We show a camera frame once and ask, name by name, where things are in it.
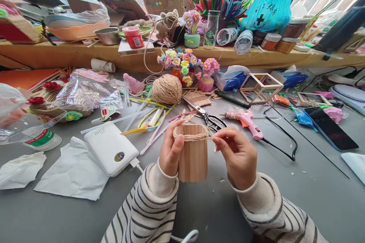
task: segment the smartphone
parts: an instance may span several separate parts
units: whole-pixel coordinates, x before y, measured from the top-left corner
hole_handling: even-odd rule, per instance
[[[319,107],[304,108],[314,126],[338,151],[357,149],[359,146]]]

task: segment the pink cone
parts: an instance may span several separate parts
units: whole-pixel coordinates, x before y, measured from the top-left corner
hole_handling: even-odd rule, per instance
[[[123,78],[127,80],[129,85],[129,90],[136,94],[141,92],[144,89],[144,83],[137,81],[132,76],[129,76],[127,73],[123,74]]]

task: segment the hot glue gun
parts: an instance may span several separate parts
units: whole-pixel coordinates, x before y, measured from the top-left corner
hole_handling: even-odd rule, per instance
[[[242,128],[248,127],[250,129],[254,140],[263,139],[263,134],[261,130],[257,127],[257,125],[253,122],[253,113],[250,110],[246,111],[228,111],[224,115],[230,120],[239,120],[242,124]]]

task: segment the green plate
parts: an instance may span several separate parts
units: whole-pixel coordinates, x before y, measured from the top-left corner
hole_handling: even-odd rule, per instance
[[[152,28],[151,27],[138,27],[140,30],[141,30],[141,34],[142,34],[142,37],[146,37],[147,35],[150,34],[150,32],[152,31]],[[123,38],[125,38],[125,35],[123,32],[119,33],[119,35]]]

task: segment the stuffed toy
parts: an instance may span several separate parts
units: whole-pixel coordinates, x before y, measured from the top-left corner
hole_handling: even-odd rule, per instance
[[[164,18],[164,20],[161,20],[156,23],[155,26],[157,30],[156,37],[157,39],[160,39],[162,43],[172,42],[174,32],[176,28],[180,25],[178,21],[176,21],[173,27],[172,24],[174,23],[176,18],[179,17],[179,13],[176,9],[174,9],[173,12],[168,12],[168,13],[162,12],[160,16],[161,18]]]

